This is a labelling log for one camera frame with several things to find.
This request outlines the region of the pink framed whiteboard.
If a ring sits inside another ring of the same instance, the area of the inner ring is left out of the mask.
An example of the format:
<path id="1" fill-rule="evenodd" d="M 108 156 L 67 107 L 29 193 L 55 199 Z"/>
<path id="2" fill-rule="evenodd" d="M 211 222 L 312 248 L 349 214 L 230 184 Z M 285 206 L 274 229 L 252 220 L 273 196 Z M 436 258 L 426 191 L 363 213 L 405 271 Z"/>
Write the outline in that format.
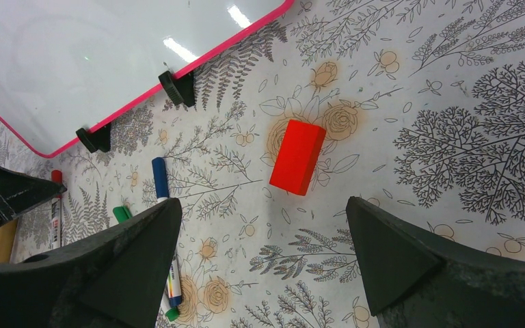
<path id="1" fill-rule="evenodd" d="M 291 1 L 0 1 L 0 120 L 53 158 Z"/>

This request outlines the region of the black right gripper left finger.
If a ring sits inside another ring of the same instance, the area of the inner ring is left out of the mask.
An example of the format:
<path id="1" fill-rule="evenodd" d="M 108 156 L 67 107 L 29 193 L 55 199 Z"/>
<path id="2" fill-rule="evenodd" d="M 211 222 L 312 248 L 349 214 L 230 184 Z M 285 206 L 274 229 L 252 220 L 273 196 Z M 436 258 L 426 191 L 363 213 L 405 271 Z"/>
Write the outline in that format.
<path id="1" fill-rule="evenodd" d="M 180 201 L 167 203 L 181 227 Z M 160 207 L 23 262 L 0 264 L 0 327 L 153 327 L 172 261 Z"/>

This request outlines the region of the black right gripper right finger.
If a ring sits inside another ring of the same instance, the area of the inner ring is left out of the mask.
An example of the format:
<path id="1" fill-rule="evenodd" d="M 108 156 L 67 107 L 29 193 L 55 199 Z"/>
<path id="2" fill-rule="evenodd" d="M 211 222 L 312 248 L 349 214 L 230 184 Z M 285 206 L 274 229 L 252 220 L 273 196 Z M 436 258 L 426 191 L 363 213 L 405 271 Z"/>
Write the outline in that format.
<path id="1" fill-rule="evenodd" d="M 381 327 L 525 327 L 525 262 L 419 228 L 359 197 L 346 214 Z"/>

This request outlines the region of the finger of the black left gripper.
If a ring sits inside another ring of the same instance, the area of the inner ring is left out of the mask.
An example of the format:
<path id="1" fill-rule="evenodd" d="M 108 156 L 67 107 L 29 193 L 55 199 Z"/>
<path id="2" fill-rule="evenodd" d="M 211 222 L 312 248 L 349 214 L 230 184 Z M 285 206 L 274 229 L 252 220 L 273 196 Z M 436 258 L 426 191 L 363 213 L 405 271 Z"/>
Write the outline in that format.
<path id="1" fill-rule="evenodd" d="M 60 182 L 13 172 L 0 166 L 0 227 L 57 196 L 66 187 Z"/>

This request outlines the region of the red capped marker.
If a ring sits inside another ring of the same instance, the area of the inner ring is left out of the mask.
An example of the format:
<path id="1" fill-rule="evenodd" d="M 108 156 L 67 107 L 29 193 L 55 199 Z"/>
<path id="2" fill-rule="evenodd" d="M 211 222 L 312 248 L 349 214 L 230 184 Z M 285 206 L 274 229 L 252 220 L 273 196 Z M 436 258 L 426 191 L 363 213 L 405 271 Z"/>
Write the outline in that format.
<path id="1" fill-rule="evenodd" d="M 62 245 L 62 196 L 58 195 L 51 203 L 51 249 Z"/>

